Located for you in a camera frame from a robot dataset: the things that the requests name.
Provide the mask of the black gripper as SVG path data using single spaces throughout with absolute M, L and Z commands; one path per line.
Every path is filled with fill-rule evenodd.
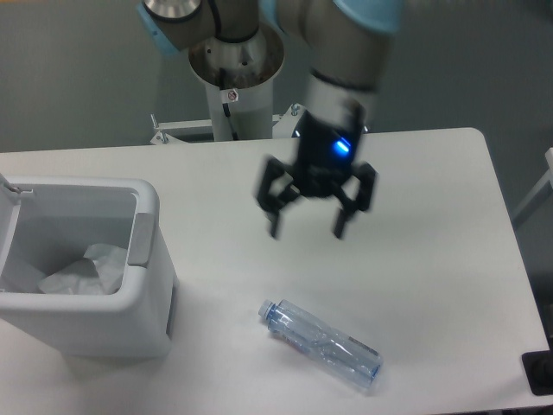
M 336 197 L 341 204 L 333 230 L 337 239 L 343 238 L 347 222 L 358 211 L 370 209 L 378 173 L 367 162 L 353 162 L 363 130 L 362 115 L 362 110 L 356 108 L 344 124 L 335 127 L 304 112 L 297 128 L 299 144 L 293 166 L 266 157 L 255 199 L 270 223 L 271 238 L 278 238 L 281 211 L 300 195 Z M 354 199 L 342 188 L 351 177 L 359 181 Z

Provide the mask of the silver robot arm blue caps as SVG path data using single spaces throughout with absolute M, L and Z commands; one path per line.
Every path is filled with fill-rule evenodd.
M 283 36 L 311 50 L 308 90 L 294 135 L 296 157 L 266 161 L 257 204 L 276 235 L 281 212 L 304 197 L 334 197 L 334 235 L 372 204 L 376 170 L 356 153 L 372 115 L 400 1 L 142 1 L 149 35 L 165 54 L 186 52 L 206 88 L 217 141 L 273 135 L 273 81 Z

